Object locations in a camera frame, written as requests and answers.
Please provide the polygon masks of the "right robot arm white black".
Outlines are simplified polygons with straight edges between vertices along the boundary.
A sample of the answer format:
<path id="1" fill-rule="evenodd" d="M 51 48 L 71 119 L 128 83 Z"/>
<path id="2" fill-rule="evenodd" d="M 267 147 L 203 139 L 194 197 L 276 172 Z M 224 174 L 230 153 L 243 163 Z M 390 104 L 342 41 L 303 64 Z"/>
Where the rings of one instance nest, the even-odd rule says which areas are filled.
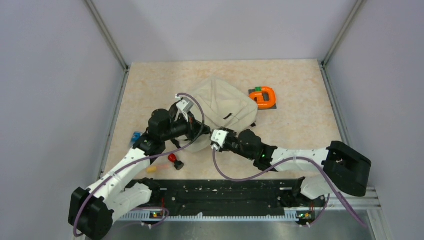
<path id="1" fill-rule="evenodd" d="M 216 152 L 232 152 L 251 160 L 260 171 L 317 173 L 304 177 L 293 192 L 299 206 L 335 191 L 354 197 L 366 195 L 372 162 L 341 141 L 318 149 L 287 149 L 263 143 L 250 129 L 236 133 L 227 128 L 214 130 L 210 140 Z"/>

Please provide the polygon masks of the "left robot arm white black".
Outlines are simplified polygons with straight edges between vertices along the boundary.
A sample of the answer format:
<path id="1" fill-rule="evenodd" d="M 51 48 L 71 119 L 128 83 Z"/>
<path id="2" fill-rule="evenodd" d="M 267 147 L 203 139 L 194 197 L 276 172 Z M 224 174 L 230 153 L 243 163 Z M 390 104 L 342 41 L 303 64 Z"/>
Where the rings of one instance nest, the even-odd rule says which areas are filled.
<path id="1" fill-rule="evenodd" d="M 155 110 L 144 132 L 123 159 L 108 173 L 87 188 L 77 188 L 71 195 L 68 223 L 75 237 L 103 239 L 114 223 L 140 205 L 154 207 L 160 202 L 160 193 L 146 183 L 130 182 L 160 157 L 168 155 L 166 142 L 181 136 L 189 140 L 182 150 L 210 132 L 206 115 L 198 107 L 198 121 L 192 109 L 178 109 L 173 116 L 166 109 Z"/>

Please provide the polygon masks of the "beige canvas student bag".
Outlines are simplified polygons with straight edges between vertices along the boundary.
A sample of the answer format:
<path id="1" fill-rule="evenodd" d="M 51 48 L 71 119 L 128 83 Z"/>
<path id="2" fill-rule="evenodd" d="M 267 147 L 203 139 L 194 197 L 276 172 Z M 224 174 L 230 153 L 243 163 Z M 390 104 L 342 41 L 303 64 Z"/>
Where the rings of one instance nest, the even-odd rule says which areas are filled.
<path id="1" fill-rule="evenodd" d="M 240 133 L 256 121 L 257 103 L 218 77 L 203 80 L 189 90 L 188 94 L 200 104 L 205 116 L 205 126 L 211 132 L 226 128 Z"/>

